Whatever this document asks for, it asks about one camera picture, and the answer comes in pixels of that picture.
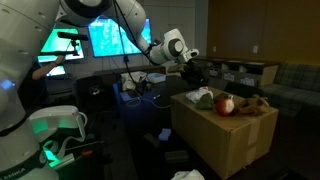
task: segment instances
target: plastic bag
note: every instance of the plastic bag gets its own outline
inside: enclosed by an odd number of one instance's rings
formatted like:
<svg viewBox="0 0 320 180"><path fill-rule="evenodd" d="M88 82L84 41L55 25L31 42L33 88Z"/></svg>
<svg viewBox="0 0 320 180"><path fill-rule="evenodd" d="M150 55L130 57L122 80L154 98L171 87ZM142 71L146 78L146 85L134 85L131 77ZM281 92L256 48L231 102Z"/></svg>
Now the plastic bag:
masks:
<svg viewBox="0 0 320 180"><path fill-rule="evenodd" d="M213 93L209 90L208 87L201 87L198 91L189 92L186 94L186 97L190 99L193 103L198 103L201 97L207 93L209 93L211 98L213 98Z"/></svg>
<svg viewBox="0 0 320 180"><path fill-rule="evenodd" d="M141 81L146 79L147 73L141 71L132 72L131 77L136 83L140 83ZM136 89L136 84L132 82L131 77L128 73L121 74L122 91L126 91L128 89Z"/></svg>
<svg viewBox="0 0 320 180"><path fill-rule="evenodd" d="M175 173L171 180L205 180L204 177L197 170L179 171Z"/></svg>

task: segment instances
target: paper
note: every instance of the paper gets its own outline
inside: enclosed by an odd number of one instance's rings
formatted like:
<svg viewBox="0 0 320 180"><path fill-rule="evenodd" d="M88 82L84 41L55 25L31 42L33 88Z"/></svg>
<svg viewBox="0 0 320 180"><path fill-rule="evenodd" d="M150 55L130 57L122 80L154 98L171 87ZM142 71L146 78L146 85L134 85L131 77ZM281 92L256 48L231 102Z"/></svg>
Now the paper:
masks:
<svg viewBox="0 0 320 180"><path fill-rule="evenodd" d="M251 78L240 79L240 83L248 85L248 86L254 86L255 85L254 79L251 79Z"/></svg>
<svg viewBox="0 0 320 180"><path fill-rule="evenodd" d="M209 70L209 74L210 74L210 76L217 77L218 76L218 71L216 71L214 69L210 69Z"/></svg>
<svg viewBox="0 0 320 180"><path fill-rule="evenodd" d="M230 73L224 73L223 78L228 81L234 81L234 75Z"/></svg>

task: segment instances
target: table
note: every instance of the table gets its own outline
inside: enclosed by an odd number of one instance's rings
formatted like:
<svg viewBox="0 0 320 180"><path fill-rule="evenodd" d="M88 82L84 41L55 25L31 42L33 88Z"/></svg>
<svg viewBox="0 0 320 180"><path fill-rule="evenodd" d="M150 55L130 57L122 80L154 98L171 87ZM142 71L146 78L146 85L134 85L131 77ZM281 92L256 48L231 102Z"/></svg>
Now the table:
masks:
<svg viewBox="0 0 320 180"><path fill-rule="evenodd" d="M164 66L153 66L153 65L146 65L146 66L136 66L130 67L130 72L145 72L145 73L160 73L166 74L166 68ZM105 85L110 85L116 83L121 79L120 75L123 73L128 73L127 68L120 68L120 69L108 69L103 71L95 71L93 76L100 77Z"/></svg>
<svg viewBox="0 0 320 180"><path fill-rule="evenodd" d="M173 174L179 170L207 167L175 132L172 133L168 142L161 142L160 148L155 148L144 139L147 133L157 138L162 128L171 128L171 108L158 109L149 101L144 100L139 106L128 107L121 100L117 84L114 84L114 89L139 180L171 179ZM168 106L171 104L172 95L190 90L185 80L178 76L167 76L165 82L152 84L151 90L146 91L143 98L152 100L158 106ZM160 97L154 100L153 97L157 95ZM177 150L187 150L189 161L180 164L166 164L164 153Z"/></svg>

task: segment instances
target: cabinet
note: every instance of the cabinet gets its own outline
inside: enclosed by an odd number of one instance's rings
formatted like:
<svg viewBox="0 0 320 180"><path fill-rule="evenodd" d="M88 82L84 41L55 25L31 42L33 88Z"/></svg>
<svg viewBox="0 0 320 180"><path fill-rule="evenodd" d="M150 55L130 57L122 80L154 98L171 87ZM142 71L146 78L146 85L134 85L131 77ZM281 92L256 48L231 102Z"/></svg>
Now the cabinet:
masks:
<svg viewBox="0 0 320 180"><path fill-rule="evenodd" d="M279 62L196 57L194 60L213 64L209 75L217 80L261 87L273 84Z"/></svg>
<svg viewBox="0 0 320 180"><path fill-rule="evenodd" d="M50 103L55 103L60 99L75 98L75 80L69 75L63 77L47 77L47 90Z"/></svg>

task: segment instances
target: wall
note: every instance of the wall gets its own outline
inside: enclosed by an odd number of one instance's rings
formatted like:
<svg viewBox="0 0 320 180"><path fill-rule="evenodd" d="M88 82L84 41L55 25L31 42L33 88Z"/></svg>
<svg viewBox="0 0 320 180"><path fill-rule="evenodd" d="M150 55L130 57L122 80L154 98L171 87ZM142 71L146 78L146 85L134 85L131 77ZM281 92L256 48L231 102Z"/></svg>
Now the wall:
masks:
<svg viewBox="0 0 320 180"><path fill-rule="evenodd" d="M319 64L319 7L312 0L211 0L207 55Z"/></svg>
<svg viewBox="0 0 320 180"><path fill-rule="evenodd" d="M208 0L197 0L195 3L195 48L199 50L199 55L207 55L207 31L208 31Z"/></svg>
<svg viewBox="0 0 320 180"><path fill-rule="evenodd" d="M163 40L164 33L178 28L189 48L195 47L195 0L140 0L144 7L147 18L150 18L153 39ZM58 24L57 27L69 27ZM88 34L87 28L79 28L79 33ZM66 64L66 71L74 78L91 76L94 71L124 68L125 63L121 56L94 58L91 43L82 42L85 59L77 64ZM129 67L148 65L148 60L142 55L130 55ZM173 65L170 61L166 67Z"/></svg>

